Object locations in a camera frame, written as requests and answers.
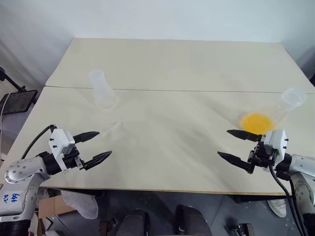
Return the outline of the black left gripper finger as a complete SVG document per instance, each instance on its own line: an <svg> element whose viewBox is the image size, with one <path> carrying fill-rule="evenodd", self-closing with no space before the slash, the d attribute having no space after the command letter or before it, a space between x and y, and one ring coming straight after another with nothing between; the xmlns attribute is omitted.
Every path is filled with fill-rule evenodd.
<svg viewBox="0 0 315 236"><path fill-rule="evenodd" d="M78 135L73 136L73 139L75 141L75 143L83 143L86 142L92 138L94 138L95 136L99 135L100 133L97 131L90 131L90 132L85 132L85 133L81 133Z"/></svg>
<svg viewBox="0 0 315 236"><path fill-rule="evenodd" d="M84 170L89 170L100 163L102 163L105 159L107 159L112 154L112 151L107 151L100 153L96 156L94 156L90 161L88 162L82 162L82 167Z"/></svg>

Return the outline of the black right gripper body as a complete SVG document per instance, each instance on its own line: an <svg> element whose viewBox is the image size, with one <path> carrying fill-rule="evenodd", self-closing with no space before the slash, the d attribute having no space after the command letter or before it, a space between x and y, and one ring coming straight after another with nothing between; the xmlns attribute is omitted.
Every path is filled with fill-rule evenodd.
<svg viewBox="0 0 315 236"><path fill-rule="evenodd" d="M251 167L248 173L253 173L255 167L268 168L270 165L274 166L275 160L278 156L278 151L269 145L265 147L263 142L258 142L254 150L250 151L248 162Z"/></svg>

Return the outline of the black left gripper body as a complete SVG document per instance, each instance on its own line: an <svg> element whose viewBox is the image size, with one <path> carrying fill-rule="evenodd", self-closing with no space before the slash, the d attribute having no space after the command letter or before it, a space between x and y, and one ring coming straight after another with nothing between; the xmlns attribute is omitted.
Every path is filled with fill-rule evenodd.
<svg viewBox="0 0 315 236"><path fill-rule="evenodd" d="M80 153L76 146L74 146L69 153L63 154L63 162L66 166L66 169L78 168L79 170L83 169L83 161L80 158Z"/></svg>

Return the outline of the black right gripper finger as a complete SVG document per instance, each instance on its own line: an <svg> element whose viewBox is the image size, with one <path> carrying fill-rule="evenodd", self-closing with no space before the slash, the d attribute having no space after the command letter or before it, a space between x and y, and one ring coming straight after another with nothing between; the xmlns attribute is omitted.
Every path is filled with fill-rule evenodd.
<svg viewBox="0 0 315 236"><path fill-rule="evenodd" d="M248 131L244 130L227 130L227 133L231 134L232 136L242 139L242 140L250 140L252 142L259 142L262 138L262 135L257 135Z"/></svg>
<svg viewBox="0 0 315 236"><path fill-rule="evenodd" d="M228 154L228 153L224 153L220 151L218 151L217 153L221 158L223 158L225 161L229 162L230 164L245 170L249 174L253 173L254 166L251 163L245 162L241 158L234 156L232 154Z"/></svg>

